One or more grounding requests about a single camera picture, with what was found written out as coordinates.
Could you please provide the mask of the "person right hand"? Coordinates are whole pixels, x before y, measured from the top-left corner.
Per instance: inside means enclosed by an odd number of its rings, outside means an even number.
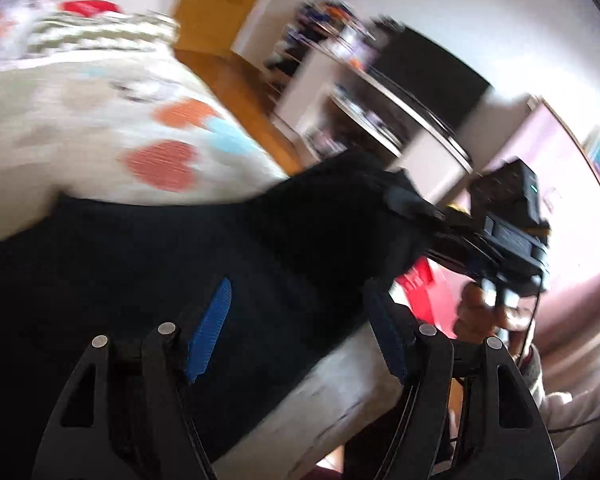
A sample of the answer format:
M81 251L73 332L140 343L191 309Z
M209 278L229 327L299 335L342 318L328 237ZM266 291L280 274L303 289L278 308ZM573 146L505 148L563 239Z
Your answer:
M453 325L457 339L480 344L495 336L498 330L508 333L508 351L512 356L526 354L535 330L532 312L524 308L506 306L489 307L486 294L474 282L466 284L456 308Z

